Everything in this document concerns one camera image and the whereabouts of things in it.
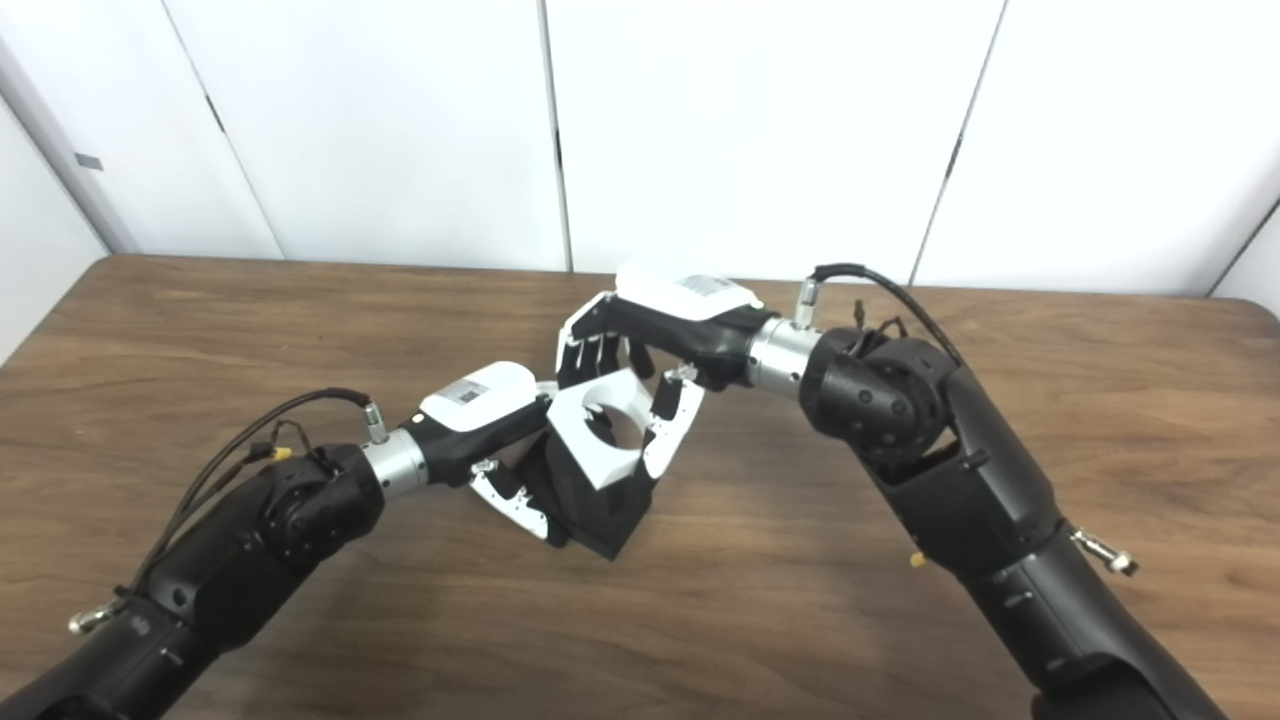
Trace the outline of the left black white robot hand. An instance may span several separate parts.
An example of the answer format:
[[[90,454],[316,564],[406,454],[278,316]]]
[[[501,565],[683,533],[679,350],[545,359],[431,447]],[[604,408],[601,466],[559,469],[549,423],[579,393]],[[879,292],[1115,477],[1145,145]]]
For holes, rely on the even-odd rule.
[[[564,547],[568,532],[536,498],[531,475],[557,393],[556,382],[497,361],[425,396],[399,425],[420,456],[419,484],[468,487],[535,538]]]

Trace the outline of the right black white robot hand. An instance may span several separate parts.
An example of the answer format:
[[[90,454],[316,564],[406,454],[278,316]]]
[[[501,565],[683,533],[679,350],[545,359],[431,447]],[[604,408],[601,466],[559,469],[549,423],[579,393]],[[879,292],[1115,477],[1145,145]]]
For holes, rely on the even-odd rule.
[[[639,379],[654,377],[650,351],[677,359],[663,374],[636,466],[659,479],[684,442],[707,391],[748,387],[753,347],[782,316],[721,275],[623,264],[612,291],[588,300],[558,334],[556,378],[567,389],[613,374],[625,359]]]

